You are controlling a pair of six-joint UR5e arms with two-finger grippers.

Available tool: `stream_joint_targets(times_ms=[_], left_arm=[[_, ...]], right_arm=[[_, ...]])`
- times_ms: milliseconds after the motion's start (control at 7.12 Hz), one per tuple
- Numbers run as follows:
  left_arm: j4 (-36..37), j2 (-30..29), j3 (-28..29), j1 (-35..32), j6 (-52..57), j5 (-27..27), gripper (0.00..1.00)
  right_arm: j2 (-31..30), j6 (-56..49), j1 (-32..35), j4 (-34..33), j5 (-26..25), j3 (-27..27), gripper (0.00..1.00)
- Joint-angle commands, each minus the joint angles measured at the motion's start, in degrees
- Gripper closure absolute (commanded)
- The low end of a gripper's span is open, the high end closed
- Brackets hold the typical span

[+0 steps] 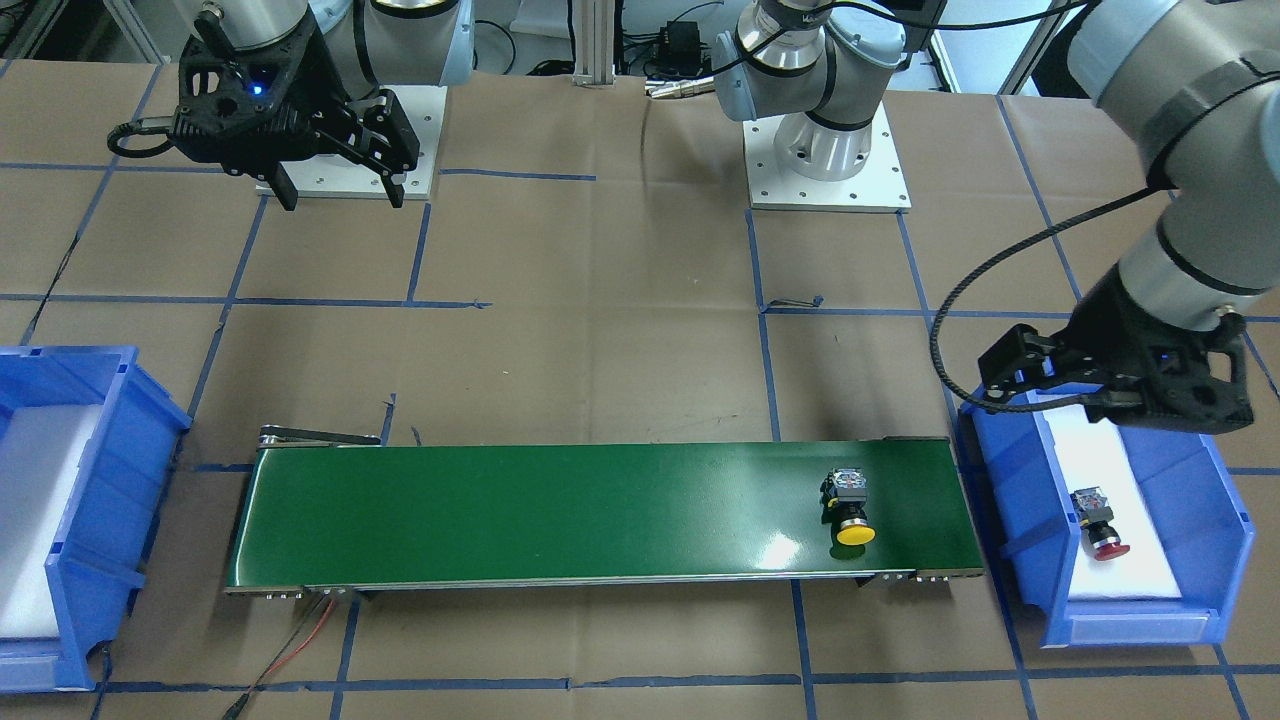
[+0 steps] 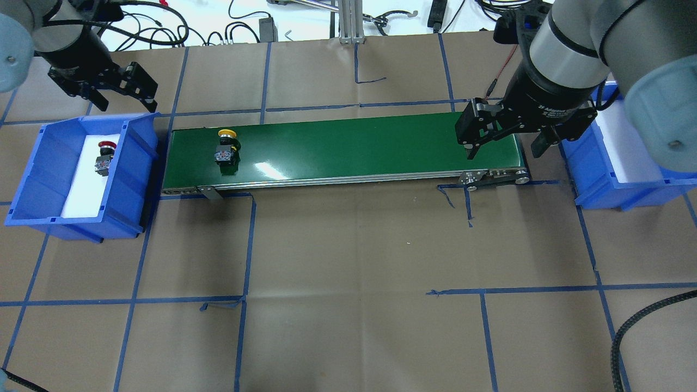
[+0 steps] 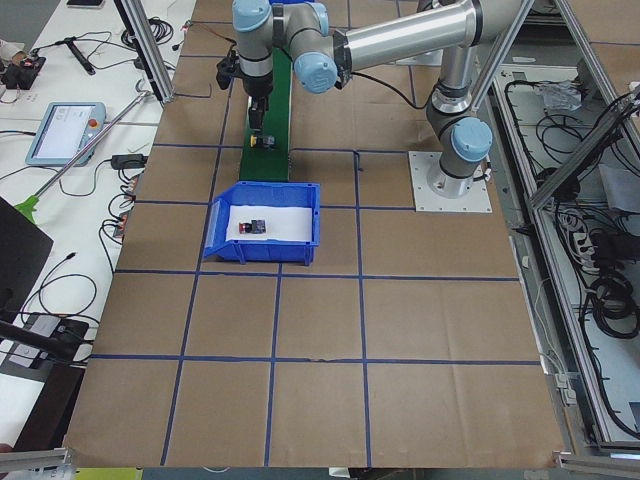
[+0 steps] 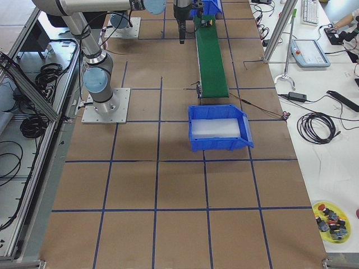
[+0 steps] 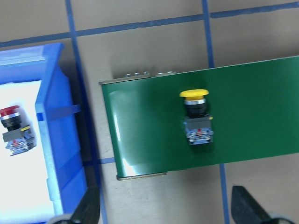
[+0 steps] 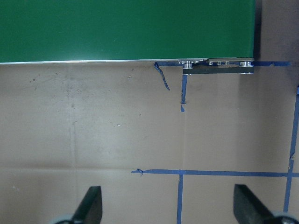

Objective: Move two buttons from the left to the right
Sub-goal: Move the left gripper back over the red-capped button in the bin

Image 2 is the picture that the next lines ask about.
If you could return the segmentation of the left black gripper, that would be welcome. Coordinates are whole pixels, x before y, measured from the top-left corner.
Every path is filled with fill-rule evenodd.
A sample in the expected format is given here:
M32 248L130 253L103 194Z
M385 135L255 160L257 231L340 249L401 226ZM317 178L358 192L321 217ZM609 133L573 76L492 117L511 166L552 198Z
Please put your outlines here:
M71 97L82 97L102 112L108 99L102 90L138 100L149 113L157 111L158 84L138 62L120 66L95 33L81 35L67 47L48 53L49 78Z

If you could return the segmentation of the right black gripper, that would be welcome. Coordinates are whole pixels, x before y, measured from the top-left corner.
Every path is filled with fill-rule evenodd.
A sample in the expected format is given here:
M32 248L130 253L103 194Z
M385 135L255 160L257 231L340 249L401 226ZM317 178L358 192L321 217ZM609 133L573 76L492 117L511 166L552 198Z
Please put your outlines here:
M474 97L455 123L456 140L473 160L483 145L515 133L532 132L533 158L540 158L562 140L582 136L597 114L590 102L599 79L583 79L572 69L560 83L544 75L530 57L521 59L501 100Z

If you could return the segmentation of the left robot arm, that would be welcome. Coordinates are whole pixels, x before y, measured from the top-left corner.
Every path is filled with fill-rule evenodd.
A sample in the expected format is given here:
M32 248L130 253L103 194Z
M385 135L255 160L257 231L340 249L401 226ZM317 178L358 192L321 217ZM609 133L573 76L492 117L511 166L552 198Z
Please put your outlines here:
M115 63L97 34L125 17L127 1L3 1L1 90L18 88L35 56L50 66L49 78L71 97L105 111L103 91L138 100L155 112L158 85L136 62Z

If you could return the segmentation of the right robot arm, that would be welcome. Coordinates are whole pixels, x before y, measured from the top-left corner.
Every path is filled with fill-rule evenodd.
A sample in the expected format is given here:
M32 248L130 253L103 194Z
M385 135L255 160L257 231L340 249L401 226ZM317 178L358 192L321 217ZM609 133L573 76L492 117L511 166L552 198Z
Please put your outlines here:
M495 42L517 45L521 62L503 99L476 97L455 124L472 160L492 141L533 132L535 157L578 140L606 102L611 75L630 124L653 160L695 171L694 1L530 1L496 21Z

